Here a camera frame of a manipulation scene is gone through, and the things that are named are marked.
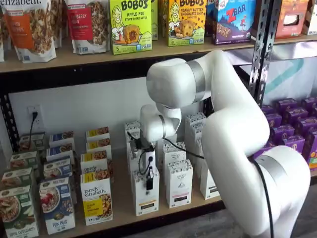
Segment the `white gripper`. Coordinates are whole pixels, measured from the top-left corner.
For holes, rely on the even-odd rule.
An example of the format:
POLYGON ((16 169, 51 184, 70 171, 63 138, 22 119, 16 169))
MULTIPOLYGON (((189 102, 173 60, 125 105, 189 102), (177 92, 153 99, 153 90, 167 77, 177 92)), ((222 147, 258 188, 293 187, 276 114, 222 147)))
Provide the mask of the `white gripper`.
POLYGON ((153 168, 156 166, 156 153, 155 151, 145 152, 143 154, 143 172, 147 172, 146 176, 146 190, 153 189, 154 172, 153 168))

